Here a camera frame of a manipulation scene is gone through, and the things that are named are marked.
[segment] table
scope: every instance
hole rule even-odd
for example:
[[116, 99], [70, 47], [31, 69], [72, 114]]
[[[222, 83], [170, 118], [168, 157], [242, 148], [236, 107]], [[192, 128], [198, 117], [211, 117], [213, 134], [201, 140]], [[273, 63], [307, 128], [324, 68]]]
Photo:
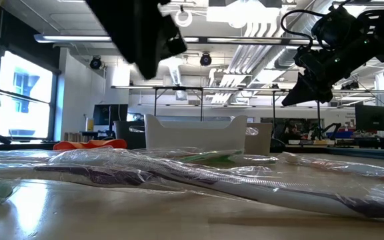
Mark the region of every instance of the table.
[[[310, 155], [342, 160], [342, 156]], [[348, 157], [384, 166], [384, 161]], [[384, 221], [218, 197], [22, 181], [0, 205], [0, 239], [384, 239]]]

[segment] wall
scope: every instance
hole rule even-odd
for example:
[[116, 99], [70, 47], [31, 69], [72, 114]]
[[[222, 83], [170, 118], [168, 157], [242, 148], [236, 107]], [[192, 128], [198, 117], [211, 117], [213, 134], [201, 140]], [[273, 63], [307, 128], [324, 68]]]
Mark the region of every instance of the wall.
[[55, 117], [55, 140], [66, 132], [85, 130], [85, 118], [93, 116], [96, 104], [127, 104], [128, 91], [108, 91], [111, 79], [105, 80], [93, 70], [72, 57], [69, 50], [61, 49]]
[[[138, 106], [139, 103], [153, 104], [154, 95], [130, 95], [129, 98], [129, 113], [153, 114], [153, 106]], [[174, 95], [162, 95], [158, 98], [158, 104], [187, 104], [185, 101], [176, 101]], [[197, 99], [196, 96], [189, 94], [189, 100]], [[200, 116], [199, 107], [165, 107], [157, 106], [157, 115], [160, 116]], [[206, 117], [226, 117], [246, 115], [254, 117], [255, 122], [260, 122], [261, 117], [273, 117], [271, 106], [268, 108], [204, 108], [204, 116]], [[316, 109], [282, 109], [276, 108], [276, 117], [282, 118], [318, 118]], [[324, 119], [325, 126], [332, 123], [350, 122], [355, 118], [354, 109], [322, 109], [321, 118]]]

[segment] ceiling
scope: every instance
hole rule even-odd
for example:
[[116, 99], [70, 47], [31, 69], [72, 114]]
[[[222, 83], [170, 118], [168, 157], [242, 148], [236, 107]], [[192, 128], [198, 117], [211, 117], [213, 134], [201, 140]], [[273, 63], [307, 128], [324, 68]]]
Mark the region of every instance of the ceiling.
[[[305, 8], [311, 0], [283, 0], [285, 3], [295, 2], [298, 9]], [[233, 28], [228, 23], [208, 22], [205, 15], [209, 5], [209, 0], [193, 0], [192, 7], [186, 6], [185, 9], [196, 11], [193, 14], [192, 23], [188, 27], [180, 27], [183, 36], [244, 36], [246, 27]], [[3, 7], [20, 20], [26, 22], [39, 32], [47, 35], [106, 35], [99, 22], [85, 3], [78, 3], [67, 0], [10, 0], [5, 1]], [[179, 6], [163, 8], [163, 14], [175, 15]], [[110, 43], [77, 43], [76, 45], [62, 45], [71, 48], [71, 53], [76, 55], [84, 64], [93, 55], [102, 55], [102, 60], [107, 65], [116, 65], [120, 60], [116, 48]], [[183, 65], [179, 66], [182, 75], [195, 75], [208, 77], [211, 68], [226, 68], [238, 45], [196, 45], [189, 44], [186, 53], [182, 54]], [[200, 66], [199, 60], [203, 52], [209, 52], [213, 59], [213, 67]], [[380, 68], [369, 66], [381, 66], [378, 61], [372, 61], [366, 67], [358, 69], [355, 73], [359, 74], [360, 82], [367, 87], [372, 87], [374, 73]], [[297, 69], [286, 71], [277, 77], [276, 82], [281, 87], [291, 87], [297, 81]], [[169, 68], [160, 66], [156, 79], [163, 79], [170, 75]], [[133, 81], [142, 81], [142, 76], [131, 71]]]

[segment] orange object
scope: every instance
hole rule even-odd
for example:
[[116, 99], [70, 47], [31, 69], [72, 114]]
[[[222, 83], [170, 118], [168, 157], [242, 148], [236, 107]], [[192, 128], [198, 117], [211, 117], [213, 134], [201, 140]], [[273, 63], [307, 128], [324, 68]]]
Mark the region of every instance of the orange object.
[[126, 149], [127, 142], [124, 139], [115, 139], [109, 141], [91, 140], [88, 143], [73, 143], [63, 141], [54, 145], [53, 150], [92, 149], [105, 146], [112, 146], [116, 149]]

